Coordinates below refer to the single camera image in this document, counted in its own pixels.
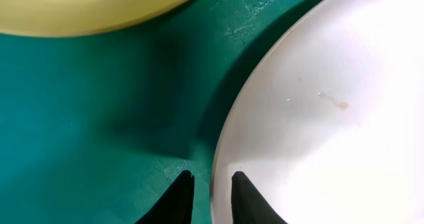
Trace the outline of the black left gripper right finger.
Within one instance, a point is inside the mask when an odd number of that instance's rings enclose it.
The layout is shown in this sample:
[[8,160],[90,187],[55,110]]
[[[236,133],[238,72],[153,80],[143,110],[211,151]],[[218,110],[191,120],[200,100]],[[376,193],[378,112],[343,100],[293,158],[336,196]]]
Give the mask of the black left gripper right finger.
[[288,224],[241,171],[232,176],[231,210],[234,224]]

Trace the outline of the yellow plate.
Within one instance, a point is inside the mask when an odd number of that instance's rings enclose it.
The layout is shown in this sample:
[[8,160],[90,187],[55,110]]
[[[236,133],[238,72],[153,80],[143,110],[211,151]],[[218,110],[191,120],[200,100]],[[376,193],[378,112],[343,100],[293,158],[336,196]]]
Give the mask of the yellow plate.
[[1,0],[1,32],[73,37],[109,32],[162,15],[189,0]]

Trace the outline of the teal serving tray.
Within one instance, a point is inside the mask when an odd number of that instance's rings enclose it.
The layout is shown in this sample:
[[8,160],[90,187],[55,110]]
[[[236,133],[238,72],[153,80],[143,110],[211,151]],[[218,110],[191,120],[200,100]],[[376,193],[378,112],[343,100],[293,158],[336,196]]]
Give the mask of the teal serving tray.
[[190,0],[79,38],[1,37],[1,222],[134,223],[183,170],[209,223],[215,147],[242,85],[321,0]]

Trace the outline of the pink white plate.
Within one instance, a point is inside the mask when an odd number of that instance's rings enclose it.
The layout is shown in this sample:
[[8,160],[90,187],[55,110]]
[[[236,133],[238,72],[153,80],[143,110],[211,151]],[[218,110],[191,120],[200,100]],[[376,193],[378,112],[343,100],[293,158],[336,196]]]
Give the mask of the pink white plate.
[[244,173],[288,223],[423,222],[423,0],[322,0],[267,52],[221,131],[211,218]]

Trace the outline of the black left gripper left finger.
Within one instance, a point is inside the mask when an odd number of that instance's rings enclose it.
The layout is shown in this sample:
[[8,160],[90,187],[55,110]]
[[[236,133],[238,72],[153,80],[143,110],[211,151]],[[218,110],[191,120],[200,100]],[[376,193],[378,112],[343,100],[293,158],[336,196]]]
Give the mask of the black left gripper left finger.
[[160,199],[135,224],[190,224],[195,177],[184,170]]

